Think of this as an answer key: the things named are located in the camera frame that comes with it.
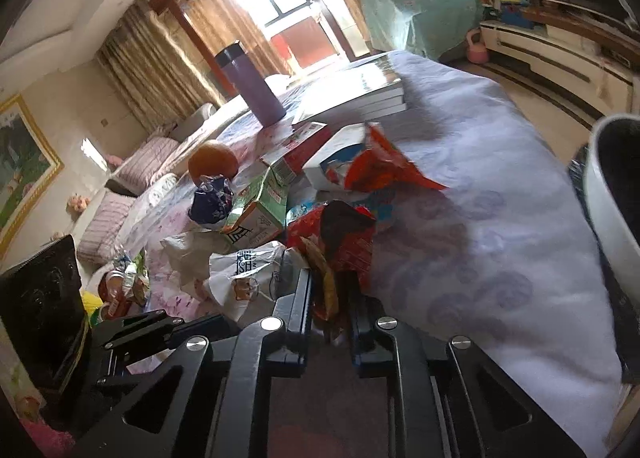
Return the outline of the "stack of children's books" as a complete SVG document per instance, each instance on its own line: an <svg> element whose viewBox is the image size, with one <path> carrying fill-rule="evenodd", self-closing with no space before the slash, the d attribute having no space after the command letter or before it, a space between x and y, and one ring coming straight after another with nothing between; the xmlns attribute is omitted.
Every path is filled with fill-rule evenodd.
<svg viewBox="0 0 640 458"><path fill-rule="evenodd" d="M307 122L341 127L407 109L405 89L388 53L329 70L280 96L298 128Z"/></svg>

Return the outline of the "pink kettlebell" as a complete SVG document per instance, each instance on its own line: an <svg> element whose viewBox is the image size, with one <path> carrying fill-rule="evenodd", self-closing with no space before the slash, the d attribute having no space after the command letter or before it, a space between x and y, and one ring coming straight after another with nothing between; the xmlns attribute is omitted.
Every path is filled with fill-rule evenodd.
<svg viewBox="0 0 640 458"><path fill-rule="evenodd" d="M466 58L470 63L482 65L489 62L489 52L479 28L469 30L465 36Z"/></svg>

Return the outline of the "purple thermos bottle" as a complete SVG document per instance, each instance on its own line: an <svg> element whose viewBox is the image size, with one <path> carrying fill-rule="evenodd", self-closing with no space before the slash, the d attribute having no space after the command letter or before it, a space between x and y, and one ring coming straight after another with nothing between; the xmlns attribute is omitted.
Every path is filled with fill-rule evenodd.
<svg viewBox="0 0 640 458"><path fill-rule="evenodd" d="M270 127L285 116L280 100L271 91L239 41L219 51L215 55L215 61L263 127Z"/></svg>

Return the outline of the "green white carton box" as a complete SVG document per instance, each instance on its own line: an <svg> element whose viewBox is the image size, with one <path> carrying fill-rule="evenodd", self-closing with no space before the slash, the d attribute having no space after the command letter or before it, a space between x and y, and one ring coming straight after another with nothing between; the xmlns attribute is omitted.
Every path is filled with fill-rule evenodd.
<svg viewBox="0 0 640 458"><path fill-rule="evenodd" d="M283 232L287 204L288 185L268 167L235 195L220 233L235 250L257 248Z"/></svg>

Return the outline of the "beige curtain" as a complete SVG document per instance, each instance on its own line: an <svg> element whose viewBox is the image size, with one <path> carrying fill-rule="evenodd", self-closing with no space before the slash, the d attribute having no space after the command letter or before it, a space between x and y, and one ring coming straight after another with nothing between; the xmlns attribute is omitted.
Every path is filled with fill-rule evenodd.
<svg viewBox="0 0 640 458"><path fill-rule="evenodd" d="M122 15L96 60L146 132L183 121L203 104L224 103L144 0Z"/></svg>

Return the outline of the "white blue torn snack bag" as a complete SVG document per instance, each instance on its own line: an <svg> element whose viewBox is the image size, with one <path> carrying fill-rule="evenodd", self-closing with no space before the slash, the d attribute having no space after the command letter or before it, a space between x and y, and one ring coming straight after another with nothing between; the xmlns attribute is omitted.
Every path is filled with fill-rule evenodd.
<svg viewBox="0 0 640 458"><path fill-rule="evenodd" d="M276 301L294 293L308 265L295 248L270 241L253 249L209 257L206 293L240 327L272 313Z"/></svg>

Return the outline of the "red orange torn wrapper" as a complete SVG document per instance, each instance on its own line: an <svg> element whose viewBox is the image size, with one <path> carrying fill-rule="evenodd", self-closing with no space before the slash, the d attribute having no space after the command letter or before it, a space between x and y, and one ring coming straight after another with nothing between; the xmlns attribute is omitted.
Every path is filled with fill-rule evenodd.
<svg viewBox="0 0 640 458"><path fill-rule="evenodd" d="M372 193L394 183L447 189L425 177L376 122L338 130L306 161L303 173L317 191Z"/></svg>

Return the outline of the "teal cloth covered furniture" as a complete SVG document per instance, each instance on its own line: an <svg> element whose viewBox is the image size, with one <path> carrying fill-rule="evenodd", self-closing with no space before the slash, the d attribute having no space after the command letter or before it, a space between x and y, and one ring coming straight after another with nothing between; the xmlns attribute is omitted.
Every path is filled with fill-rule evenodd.
<svg viewBox="0 0 640 458"><path fill-rule="evenodd" d="M360 0L371 46L438 60L480 22L480 0Z"/></svg>

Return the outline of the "red cracker snack bag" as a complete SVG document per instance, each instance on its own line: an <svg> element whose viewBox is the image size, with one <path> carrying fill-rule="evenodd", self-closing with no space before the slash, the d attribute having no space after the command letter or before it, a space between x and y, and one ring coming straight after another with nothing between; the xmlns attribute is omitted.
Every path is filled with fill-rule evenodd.
<svg viewBox="0 0 640 458"><path fill-rule="evenodd" d="M286 245L298 250L320 279L311 300L318 321L337 319L349 283L362 293L370 289L375 231L376 218L367 207L337 199L286 226Z"/></svg>

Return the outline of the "green snack packet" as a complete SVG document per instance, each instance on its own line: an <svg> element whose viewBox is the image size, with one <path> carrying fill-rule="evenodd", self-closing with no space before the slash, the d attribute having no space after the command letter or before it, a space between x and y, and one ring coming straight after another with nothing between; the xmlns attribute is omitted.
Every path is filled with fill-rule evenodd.
<svg viewBox="0 0 640 458"><path fill-rule="evenodd" d="M122 280L124 298L144 308L151 293L146 251L141 249L134 257L124 253L115 263L115 269L124 274Z"/></svg>

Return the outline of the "dark blue snack wrapper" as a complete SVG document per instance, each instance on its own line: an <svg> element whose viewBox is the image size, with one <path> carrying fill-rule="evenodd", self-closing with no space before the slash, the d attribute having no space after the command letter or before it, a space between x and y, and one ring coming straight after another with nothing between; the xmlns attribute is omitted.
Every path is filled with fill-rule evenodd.
<svg viewBox="0 0 640 458"><path fill-rule="evenodd" d="M188 210L191 221L201 227L220 231L232 209L233 192L229 180L223 175L203 177L196 187Z"/></svg>

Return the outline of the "framed landscape painting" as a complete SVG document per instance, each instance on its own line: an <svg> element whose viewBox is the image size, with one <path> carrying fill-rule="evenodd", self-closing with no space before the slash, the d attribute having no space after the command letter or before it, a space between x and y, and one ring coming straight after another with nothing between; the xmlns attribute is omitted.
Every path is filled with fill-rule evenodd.
<svg viewBox="0 0 640 458"><path fill-rule="evenodd" d="M1 259L64 163L21 94L1 104Z"/></svg>

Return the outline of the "orange fruit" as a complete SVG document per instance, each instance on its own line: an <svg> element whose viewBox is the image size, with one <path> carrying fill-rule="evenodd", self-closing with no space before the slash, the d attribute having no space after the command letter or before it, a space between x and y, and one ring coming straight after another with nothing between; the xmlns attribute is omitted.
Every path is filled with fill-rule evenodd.
<svg viewBox="0 0 640 458"><path fill-rule="evenodd" d="M204 177L218 177L232 180L239 172L239 160L232 149L217 141L204 142L189 158L188 172L195 184Z"/></svg>

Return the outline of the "white crumpled plastic bag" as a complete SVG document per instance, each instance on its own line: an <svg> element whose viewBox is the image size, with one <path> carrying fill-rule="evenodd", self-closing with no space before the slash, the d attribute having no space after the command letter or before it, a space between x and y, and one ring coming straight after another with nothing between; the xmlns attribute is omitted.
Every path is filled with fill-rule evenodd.
<svg viewBox="0 0 640 458"><path fill-rule="evenodd" d="M179 287L198 300L207 300L211 255L226 255L232 249L221 233L194 230L165 237L160 241L171 268L179 274Z"/></svg>

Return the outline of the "red white flat box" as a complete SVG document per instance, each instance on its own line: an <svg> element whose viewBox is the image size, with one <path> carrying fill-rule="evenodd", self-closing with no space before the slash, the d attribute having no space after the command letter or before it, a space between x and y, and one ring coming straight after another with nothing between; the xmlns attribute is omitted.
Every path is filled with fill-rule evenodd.
<svg viewBox="0 0 640 458"><path fill-rule="evenodd" d="M325 123L308 122L260 156L260 160L273 168L285 165L293 173L300 174L305 163L329 141L331 135L331 129Z"/></svg>

